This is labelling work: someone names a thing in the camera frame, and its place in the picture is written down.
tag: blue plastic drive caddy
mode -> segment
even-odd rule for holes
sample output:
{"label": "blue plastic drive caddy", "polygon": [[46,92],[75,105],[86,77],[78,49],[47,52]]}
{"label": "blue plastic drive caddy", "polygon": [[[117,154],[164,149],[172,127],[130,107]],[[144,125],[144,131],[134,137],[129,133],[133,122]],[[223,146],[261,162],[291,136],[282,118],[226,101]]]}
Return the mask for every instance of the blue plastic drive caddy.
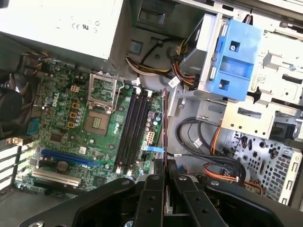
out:
{"label": "blue plastic drive caddy", "polygon": [[207,83],[211,93],[244,101],[252,79],[263,31],[257,27],[230,20],[225,36],[219,37],[215,50],[214,79]]}

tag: green circuit board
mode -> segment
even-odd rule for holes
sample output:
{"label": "green circuit board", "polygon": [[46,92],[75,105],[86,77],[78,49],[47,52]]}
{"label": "green circuit board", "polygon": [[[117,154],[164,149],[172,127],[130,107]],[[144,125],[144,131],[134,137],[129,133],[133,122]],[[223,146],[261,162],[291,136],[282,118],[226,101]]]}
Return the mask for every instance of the green circuit board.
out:
{"label": "green circuit board", "polygon": [[[125,86],[118,80],[116,91],[113,84],[98,80],[94,83],[91,94],[93,98],[111,102],[112,93],[120,90],[116,110],[107,113],[103,108],[87,107],[89,94],[89,74],[76,70],[48,65],[49,73],[38,88],[34,108],[36,113],[28,128],[33,143],[22,152],[15,178],[15,186],[28,192],[45,192],[43,187],[35,186],[37,177],[32,176],[35,169],[58,173],[56,162],[60,158],[50,158],[52,165],[40,165],[46,158],[43,150],[88,160],[94,165],[68,162],[64,175],[81,179],[77,189],[90,191],[104,183],[119,177],[137,179],[147,174],[156,153],[145,150],[147,145],[156,146],[161,133],[162,98],[160,93],[153,92],[148,106],[148,118],[144,123],[136,163],[131,175],[126,172],[116,173],[114,163],[129,108],[133,87]],[[153,141],[148,143],[148,136],[154,133]],[[69,193],[53,191],[58,196],[74,197]]]}

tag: blue pci express slot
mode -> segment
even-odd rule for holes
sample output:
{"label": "blue pci express slot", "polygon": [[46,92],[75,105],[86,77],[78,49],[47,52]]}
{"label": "blue pci express slot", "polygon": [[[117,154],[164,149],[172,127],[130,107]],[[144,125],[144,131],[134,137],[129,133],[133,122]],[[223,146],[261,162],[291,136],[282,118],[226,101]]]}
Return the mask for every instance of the blue pci express slot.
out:
{"label": "blue pci express slot", "polygon": [[75,157],[72,155],[61,154],[61,153],[47,150],[47,149],[43,149],[41,151],[41,155],[47,156],[47,157],[54,157],[59,160],[63,160],[66,162],[73,162],[73,163],[80,164],[80,165],[87,165],[87,166],[99,166],[100,165],[100,163],[98,163],[98,162],[93,162],[93,161],[83,159],[80,157]]}

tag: cooling fan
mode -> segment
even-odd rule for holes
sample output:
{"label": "cooling fan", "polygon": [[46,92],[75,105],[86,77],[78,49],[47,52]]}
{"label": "cooling fan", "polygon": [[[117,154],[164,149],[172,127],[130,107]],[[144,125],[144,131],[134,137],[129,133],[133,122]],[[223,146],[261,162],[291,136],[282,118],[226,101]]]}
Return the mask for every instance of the cooling fan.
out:
{"label": "cooling fan", "polygon": [[0,72],[0,140],[26,130],[36,95],[36,80]]}

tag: blue tab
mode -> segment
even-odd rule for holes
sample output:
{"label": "blue tab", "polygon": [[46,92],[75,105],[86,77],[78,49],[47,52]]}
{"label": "blue tab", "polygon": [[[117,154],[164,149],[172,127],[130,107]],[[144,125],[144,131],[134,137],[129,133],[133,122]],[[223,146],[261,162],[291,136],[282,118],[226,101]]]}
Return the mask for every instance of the blue tab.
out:
{"label": "blue tab", "polygon": [[158,152],[158,153],[163,153],[163,148],[158,148],[158,147],[147,147],[147,151],[152,151],[152,152]]}

